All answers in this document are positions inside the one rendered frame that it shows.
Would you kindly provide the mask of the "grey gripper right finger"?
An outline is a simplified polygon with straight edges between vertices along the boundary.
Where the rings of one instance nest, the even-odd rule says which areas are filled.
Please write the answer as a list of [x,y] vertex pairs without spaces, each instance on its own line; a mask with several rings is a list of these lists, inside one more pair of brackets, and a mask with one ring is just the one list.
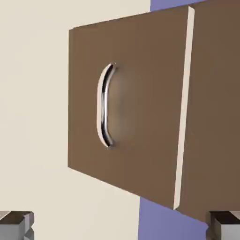
[[240,211],[211,211],[206,240],[240,240]]

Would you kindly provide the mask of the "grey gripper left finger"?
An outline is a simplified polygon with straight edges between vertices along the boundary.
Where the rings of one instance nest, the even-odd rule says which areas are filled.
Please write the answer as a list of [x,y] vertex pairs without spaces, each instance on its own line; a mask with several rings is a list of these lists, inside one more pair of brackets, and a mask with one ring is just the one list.
[[32,211],[0,211],[0,240],[35,240]]

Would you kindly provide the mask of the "plain brown drawer front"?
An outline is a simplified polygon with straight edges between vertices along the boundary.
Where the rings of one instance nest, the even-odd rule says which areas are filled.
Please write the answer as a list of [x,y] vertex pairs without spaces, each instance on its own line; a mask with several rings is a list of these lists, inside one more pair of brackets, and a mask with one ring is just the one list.
[[195,26],[179,212],[240,210],[240,0],[193,5]]

